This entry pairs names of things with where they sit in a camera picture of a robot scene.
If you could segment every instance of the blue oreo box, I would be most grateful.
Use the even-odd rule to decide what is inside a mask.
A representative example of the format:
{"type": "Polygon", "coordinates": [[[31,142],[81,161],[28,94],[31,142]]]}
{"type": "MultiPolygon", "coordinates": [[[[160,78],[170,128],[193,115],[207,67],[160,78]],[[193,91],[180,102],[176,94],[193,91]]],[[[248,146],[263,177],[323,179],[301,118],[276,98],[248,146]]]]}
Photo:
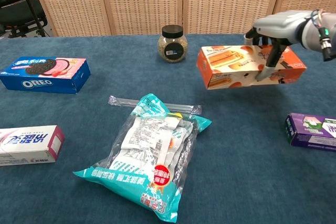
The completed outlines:
{"type": "Polygon", "coordinates": [[[90,76],[86,59],[21,57],[0,72],[7,89],[77,94],[90,76]]]}

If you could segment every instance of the black jar lid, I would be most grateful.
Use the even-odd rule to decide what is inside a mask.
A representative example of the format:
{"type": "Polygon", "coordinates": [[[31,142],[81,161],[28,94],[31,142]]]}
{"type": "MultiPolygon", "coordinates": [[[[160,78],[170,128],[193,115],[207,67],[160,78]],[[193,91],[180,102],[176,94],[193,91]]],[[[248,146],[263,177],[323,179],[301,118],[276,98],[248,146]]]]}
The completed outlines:
{"type": "Polygon", "coordinates": [[[162,36],[168,39],[177,39],[183,36],[183,27],[179,25],[167,25],[162,27],[162,36]]]}

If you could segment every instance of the oreo logo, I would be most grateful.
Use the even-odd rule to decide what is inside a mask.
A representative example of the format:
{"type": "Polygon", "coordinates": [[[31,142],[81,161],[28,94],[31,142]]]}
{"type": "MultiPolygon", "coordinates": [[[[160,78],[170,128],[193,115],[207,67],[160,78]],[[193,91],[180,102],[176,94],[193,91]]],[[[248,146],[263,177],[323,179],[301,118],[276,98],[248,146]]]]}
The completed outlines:
{"type": "Polygon", "coordinates": [[[48,80],[32,80],[32,81],[23,81],[22,86],[26,89],[51,86],[52,82],[48,80]]]}

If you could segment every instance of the purple snack box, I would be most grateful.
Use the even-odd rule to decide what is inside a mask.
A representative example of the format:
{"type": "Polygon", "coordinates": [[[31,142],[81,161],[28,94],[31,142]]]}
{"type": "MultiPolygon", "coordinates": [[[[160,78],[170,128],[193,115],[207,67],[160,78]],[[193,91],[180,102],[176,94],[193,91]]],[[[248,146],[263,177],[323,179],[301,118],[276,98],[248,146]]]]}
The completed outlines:
{"type": "Polygon", "coordinates": [[[287,138],[292,146],[336,152],[336,119],[318,115],[288,114],[287,138]]]}

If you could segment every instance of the jar label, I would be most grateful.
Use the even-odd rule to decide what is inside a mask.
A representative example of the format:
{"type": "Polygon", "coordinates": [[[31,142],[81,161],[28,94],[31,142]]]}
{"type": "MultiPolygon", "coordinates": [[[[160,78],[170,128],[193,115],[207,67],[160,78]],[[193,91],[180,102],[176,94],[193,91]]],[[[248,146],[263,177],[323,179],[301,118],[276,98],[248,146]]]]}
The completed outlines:
{"type": "Polygon", "coordinates": [[[164,55],[167,59],[178,60],[183,56],[184,49],[181,44],[173,42],[164,48],[164,55]]]}

